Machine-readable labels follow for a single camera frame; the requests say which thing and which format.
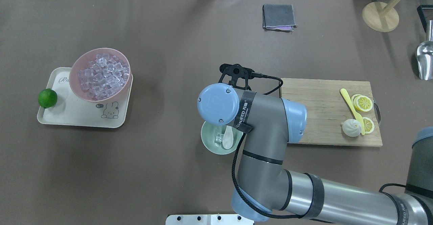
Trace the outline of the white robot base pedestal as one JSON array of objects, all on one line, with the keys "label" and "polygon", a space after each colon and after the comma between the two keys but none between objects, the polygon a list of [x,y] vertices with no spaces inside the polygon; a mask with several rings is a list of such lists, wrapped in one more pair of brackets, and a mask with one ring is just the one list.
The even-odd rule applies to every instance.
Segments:
[{"label": "white robot base pedestal", "polygon": [[169,215],[166,225],[254,225],[239,214]]}]

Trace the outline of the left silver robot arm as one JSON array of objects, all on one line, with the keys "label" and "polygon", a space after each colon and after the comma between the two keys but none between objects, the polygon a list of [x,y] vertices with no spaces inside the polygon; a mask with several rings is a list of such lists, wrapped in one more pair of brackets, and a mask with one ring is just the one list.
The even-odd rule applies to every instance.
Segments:
[{"label": "left silver robot arm", "polygon": [[370,192],[282,167],[288,143],[298,143],[306,126],[304,105],[232,88],[224,83],[198,96],[201,117],[244,133],[240,166],[232,167],[232,208],[255,220],[308,219],[344,225],[432,224],[432,127],[412,145],[405,192]]}]

